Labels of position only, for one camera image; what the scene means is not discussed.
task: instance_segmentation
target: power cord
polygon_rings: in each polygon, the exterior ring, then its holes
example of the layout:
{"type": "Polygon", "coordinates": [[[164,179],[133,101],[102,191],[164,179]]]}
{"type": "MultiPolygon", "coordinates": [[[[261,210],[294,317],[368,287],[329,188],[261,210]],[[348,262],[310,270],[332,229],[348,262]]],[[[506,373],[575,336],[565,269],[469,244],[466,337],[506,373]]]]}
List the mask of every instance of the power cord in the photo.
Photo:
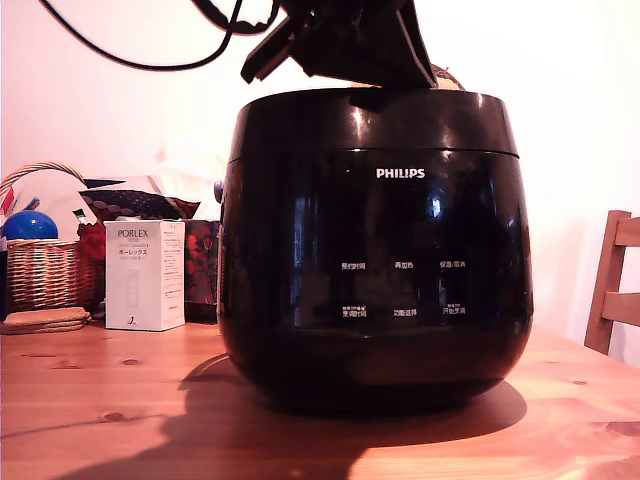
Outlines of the power cord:
{"type": "Polygon", "coordinates": [[[84,44],[86,47],[90,48],[94,52],[102,55],[103,57],[119,63],[121,65],[136,68],[138,70],[147,70],[153,72],[178,72],[184,70],[192,70],[194,68],[199,68],[204,65],[207,65],[213,62],[216,58],[224,53],[229,42],[231,40],[231,36],[235,33],[240,35],[254,35],[258,33],[262,33],[266,31],[269,26],[275,21],[276,16],[278,14],[278,9],[280,8],[279,0],[273,1],[273,7],[271,10],[271,15],[266,24],[258,23],[257,25],[251,25],[248,22],[240,21],[238,22],[238,16],[240,14],[240,7],[242,6],[242,0],[236,0],[236,4],[233,8],[233,13],[231,14],[231,19],[227,20],[226,16],[220,12],[213,4],[211,4],[208,0],[192,0],[193,3],[198,7],[200,12],[206,16],[212,23],[217,25],[226,31],[224,38],[222,39],[222,43],[218,47],[218,49],[202,60],[198,60],[192,63],[184,63],[181,65],[148,65],[144,63],[133,62],[131,60],[126,60],[124,58],[113,55],[112,53],[107,52],[106,50],[100,48],[89,39],[87,39],[84,35],[78,32],[75,28],[73,28],[69,22],[67,22],[62,15],[60,15],[55,8],[49,3],[48,0],[39,0],[42,6],[47,9],[47,11],[69,32],[71,33],[78,41],[84,44]]]}

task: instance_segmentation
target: rice cooker lid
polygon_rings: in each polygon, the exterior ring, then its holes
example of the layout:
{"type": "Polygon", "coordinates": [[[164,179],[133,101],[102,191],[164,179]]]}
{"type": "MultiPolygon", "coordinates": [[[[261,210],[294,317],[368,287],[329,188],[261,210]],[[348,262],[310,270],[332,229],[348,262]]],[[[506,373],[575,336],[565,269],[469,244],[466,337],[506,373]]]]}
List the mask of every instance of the rice cooker lid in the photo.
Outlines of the rice cooker lid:
{"type": "Polygon", "coordinates": [[[441,149],[517,156],[502,100],[439,89],[341,88],[260,98],[239,113],[231,160],[248,154],[441,149]]]}

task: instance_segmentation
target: coaster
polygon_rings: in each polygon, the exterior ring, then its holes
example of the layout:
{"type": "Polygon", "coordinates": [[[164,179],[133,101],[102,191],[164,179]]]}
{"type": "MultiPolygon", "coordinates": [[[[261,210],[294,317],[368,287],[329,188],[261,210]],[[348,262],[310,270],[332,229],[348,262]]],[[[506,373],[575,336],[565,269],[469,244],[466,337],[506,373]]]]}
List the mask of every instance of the coaster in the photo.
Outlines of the coaster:
{"type": "Polygon", "coordinates": [[[16,312],[0,324],[0,333],[68,332],[82,328],[88,318],[89,314],[82,307],[16,312]]]}

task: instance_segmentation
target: white box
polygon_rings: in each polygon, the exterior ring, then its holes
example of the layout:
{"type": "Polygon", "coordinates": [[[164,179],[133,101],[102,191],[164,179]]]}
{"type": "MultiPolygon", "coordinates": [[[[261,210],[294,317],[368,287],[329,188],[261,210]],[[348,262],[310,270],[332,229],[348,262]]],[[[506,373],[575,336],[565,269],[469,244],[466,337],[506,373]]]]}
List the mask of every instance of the white box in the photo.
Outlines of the white box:
{"type": "Polygon", "coordinates": [[[184,223],[104,224],[107,328],[163,331],[184,325],[184,223]]]}

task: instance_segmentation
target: wooden table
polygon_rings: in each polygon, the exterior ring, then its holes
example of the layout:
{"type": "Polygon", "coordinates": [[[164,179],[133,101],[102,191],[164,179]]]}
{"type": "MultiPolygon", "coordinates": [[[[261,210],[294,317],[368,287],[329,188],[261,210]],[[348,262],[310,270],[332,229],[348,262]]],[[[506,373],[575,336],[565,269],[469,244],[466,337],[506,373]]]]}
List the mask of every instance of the wooden table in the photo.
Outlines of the wooden table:
{"type": "Polygon", "coordinates": [[[2,478],[640,479],[640,370],[535,329],[464,409],[348,421],[266,408],[216,326],[2,338],[2,478]]]}

